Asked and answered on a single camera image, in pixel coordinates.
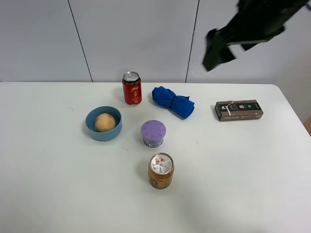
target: plastic container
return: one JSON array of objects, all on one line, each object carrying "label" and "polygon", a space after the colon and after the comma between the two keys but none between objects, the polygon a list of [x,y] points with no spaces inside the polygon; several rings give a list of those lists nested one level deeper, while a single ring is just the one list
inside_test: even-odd
[{"label": "plastic container", "polygon": [[146,146],[155,148],[162,145],[166,134],[165,125],[158,120],[148,120],[141,127],[141,135]]},{"label": "plastic container", "polygon": [[[103,113],[110,114],[116,121],[116,127],[107,132],[98,132],[95,128],[96,118]],[[121,113],[118,109],[110,106],[98,107],[92,110],[86,117],[86,126],[92,138],[98,141],[109,141],[114,139],[122,129]]]}]

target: soda can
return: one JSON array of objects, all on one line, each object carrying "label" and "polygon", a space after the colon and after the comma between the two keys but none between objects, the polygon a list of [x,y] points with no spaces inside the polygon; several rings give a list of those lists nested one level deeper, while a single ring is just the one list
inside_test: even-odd
[{"label": "soda can", "polygon": [[148,165],[150,184],[157,189],[170,186],[174,173],[174,162],[166,153],[158,153],[151,157]]},{"label": "soda can", "polygon": [[138,73],[130,71],[123,75],[123,93],[127,104],[136,105],[141,102],[141,79]]}]

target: red can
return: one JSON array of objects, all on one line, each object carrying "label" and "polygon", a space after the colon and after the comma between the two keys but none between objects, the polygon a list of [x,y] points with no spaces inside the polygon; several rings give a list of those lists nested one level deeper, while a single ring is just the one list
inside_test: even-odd
[{"label": "red can", "polygon": [[141,102],[141,79],[138,73],[130,71],[123,75],[124,100],[127,104],[135,105]]}]

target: purple container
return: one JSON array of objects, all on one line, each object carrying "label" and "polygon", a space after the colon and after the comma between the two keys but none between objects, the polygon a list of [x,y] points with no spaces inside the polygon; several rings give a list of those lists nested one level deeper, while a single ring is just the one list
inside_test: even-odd
[{"label": "purple container", "polygon": [[148,147],[159,147],[166,134],[165,125],[158,120],[148,120],[141,127],[142,139]]}]

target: brown box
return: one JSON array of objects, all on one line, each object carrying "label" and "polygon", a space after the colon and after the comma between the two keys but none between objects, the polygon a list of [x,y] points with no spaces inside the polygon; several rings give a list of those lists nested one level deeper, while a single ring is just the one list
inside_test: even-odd
[{"label": "brown box", "polygon": [[217,102],[215,111],[219,121],[256,120],[263,115],[256,100]]}]

